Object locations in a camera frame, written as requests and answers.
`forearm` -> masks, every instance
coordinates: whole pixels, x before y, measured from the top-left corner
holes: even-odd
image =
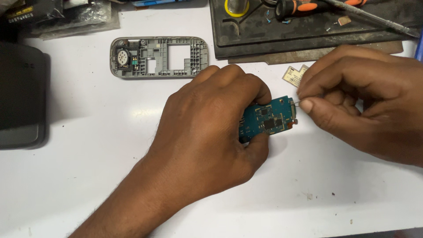
[[[148,184],[139,166],[69,238],[145,237],[180,207]]]

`green component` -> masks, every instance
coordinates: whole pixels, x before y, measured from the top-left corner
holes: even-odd
[[[297,124],[296,108],[292,98],[283,96],[273,99],[267,105],[253,105],[245,109],[239,121],[239,142],[246,143],[255,135],[273,135]]]

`metal rod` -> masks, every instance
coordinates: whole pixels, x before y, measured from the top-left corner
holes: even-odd
[[[400,25],[398,23],[395,23],[395,22],[392,22],[392,21],[383,19],[381,17],[378,17],[376,15],[373,15],[371,13],[368,13],[366,11],[363,11],[363,10],[361,10],[359,8],[356,8],[356,7],[353,7],[351,5],[348,5],[346,3],[343,3],[343,2],[340,2],[340,1],[337,1],[337,0],[322,0],[322,1],[327,2],[329,4],[332,4],[335,7],[342,8],[342,9],[344,9],[346,11],[350,11],[350,12],[355,13],[357,15],[370,18],[370,19],[372,19],[372,20],[374,20],[376,22],[382,23],[382,24],[384,24],[384,25],[386,25],[386,26],[388,26],[390,28],[393,28],[393,29],[395,29],[397,31],[400,31],[402,33],[405,33],[407,35],[410,35],[410,36],[413,36],[413,37],[416,37],[416,38],[419,38],[420,37],[420,33],[418,31],[416,31],[416,30],[413,30],[413,29],[410,29],[410,28],[405,27],[403,25]]]

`white desk surface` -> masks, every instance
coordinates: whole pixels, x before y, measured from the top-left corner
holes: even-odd
[[[71,233],[145,154],[166,99],[190,81],[114,77],[115,38],[197,36],[209,45],[210,65],[227,65],[214,58],[204,0],[119,17],[118,30],[24,41],[51,57],[50,132],[39,149],[0,151],[0,237]],[[400,55],[411,57],[415,43],[404,48]],[[287,64],[240,66],[263,79],[274,98],[297,98],[281,79]],[[359,152],[301,110],[297,117],[292,130],[270,137],[269,158],[249,182],[182,209],[154,237],[319,238],[423,227],[423,169]]]

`microchip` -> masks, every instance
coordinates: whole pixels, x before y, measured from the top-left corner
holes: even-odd
[[[275,127],[275,121],[272,119],[266,120],[264,123],[264,129],[270,130]]]
[[[276,120],[276,126],[279,127],[282,125],[282,119],[277,119]]]

